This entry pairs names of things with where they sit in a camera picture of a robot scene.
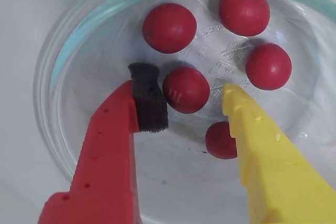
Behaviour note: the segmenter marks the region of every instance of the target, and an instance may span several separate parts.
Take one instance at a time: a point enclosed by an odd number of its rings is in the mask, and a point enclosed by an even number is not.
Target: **white surface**
[[[39,209],[69,188],[37,130],[33,77],[44,39],[70,1],[0,0],[0,180]]]
[[[0,181],[0,223],[35,224],[39,209],[10,186]]]

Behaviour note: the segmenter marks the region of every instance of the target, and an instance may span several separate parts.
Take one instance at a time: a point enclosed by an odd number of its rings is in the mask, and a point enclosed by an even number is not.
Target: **black foam piece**
[[[137,108],[141,132],[156,133],[168,128],[167,101],[157,79],[160,70],[149,63],[132,63],[128,66],[133,80],[132,94]]]

